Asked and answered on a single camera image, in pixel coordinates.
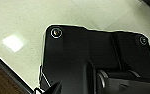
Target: white surface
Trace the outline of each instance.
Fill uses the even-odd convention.
[[[0,58],[32,89],[51,24],[134,31],[150,40],[150,8],[139,0],[0,0]]]

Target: black plastic object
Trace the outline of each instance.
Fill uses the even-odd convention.
[[[97,94],[150,94],[150,83],[104,78],[105,87],[103,88],[101,79],[97,79]]]
[[[34,93],[36,94],[36,91],[38,91],[40,94],[61,94],[62,84],[61,82],[55,83],[53,86],[51,86],[47,91],[42,92],[39,88],[34,89]]]
[[[97,70],[113,71],[117,76],[113,73],[112,78],[136,79],[124,77],[128,70],[150,78],[150,46],[142,34],[53,25],[45,36],[40,67],[40,88],[45,91],[61,81],[61,94],[95,94]]]

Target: black panel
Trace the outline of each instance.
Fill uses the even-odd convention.
[[[147,43],[142,44],[141,37],[145,36],[129,32],[114,33],[121,63],[129,65],[141,77],[150,78],[150,46],[147,38]]]

